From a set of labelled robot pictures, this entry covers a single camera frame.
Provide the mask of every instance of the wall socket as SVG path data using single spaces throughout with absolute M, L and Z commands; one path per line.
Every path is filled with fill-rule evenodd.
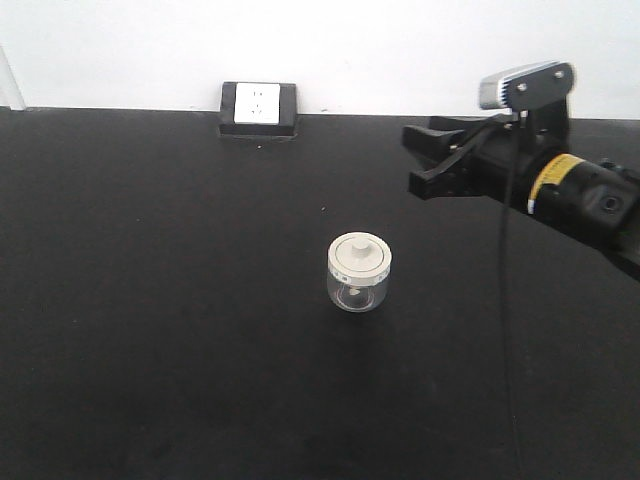
M 224 82 L 221 135 L 293 137 L 298 116 L 293 83 Z
M 233 121 L 277 125 L 280 121 L 280 84 L 238 83 Z

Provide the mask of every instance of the clear glass jar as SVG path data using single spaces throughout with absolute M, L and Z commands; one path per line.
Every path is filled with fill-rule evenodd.
M 327 291 L 348 312 L 368 312 L 384 300 L 391 250 L 379 237 L 352 232 L 336 238 L 328 252 Z
M 382 303 L 387 295 L 389 277 L 377 285 L 359 287 L 343 283 L 327 272 L 327 291 L 333 303 L 348 312 L 368 312 Z

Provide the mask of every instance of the black tabletop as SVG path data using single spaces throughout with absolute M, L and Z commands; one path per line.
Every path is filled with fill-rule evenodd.
M 409 123 L 0 112 L 0 478 L 514 478 L 500 205 L 408 194 Z M 638 133 L 572 143 L 639 167 Z M 326 293 L 348 231 L 394 255 L 367 314 Z M 517 213 L 509 270 L 527 478 L 637 478 L 640 284 Z

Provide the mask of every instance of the black cable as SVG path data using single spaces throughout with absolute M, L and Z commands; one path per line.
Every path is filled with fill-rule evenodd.
M 517 121 L 512 123 L 514 131 L 511 135 L 511 162 L 507 177 L 507 184 L 500 214 L 500 226 L 498 232 L 498 296 L 500 304 L 500 323 L 502 326 L 502 352 L 504 356 L 504 379 L 507 394 L 507 412 L 509 415 L 509 425 L 513 450 L 516 460 L 517 479 L 524 480 L 524 465 L 522 460 L 522 447 L 520 444 L 520 431 L 516 408 L 515 395 L 515 357 L 512 322 L 509 318 L 509 280 L 507 269 L 507 240 L 509 233 L 509 210 L 511 207 L 511 197 L 513 195 L 513 184 L 515 183 L 516 172 L 519 160 L 519 128 L 522 125 L 522 115 L 517 114 Z

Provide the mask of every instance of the wall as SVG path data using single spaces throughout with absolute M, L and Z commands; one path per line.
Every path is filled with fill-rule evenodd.
M 217 110 L 295 82 L 307 113 L 476 114 L 488 74 L 574 64 L 576 117 L 640 118 L 638 0 L 0 0 L 28 106 Z

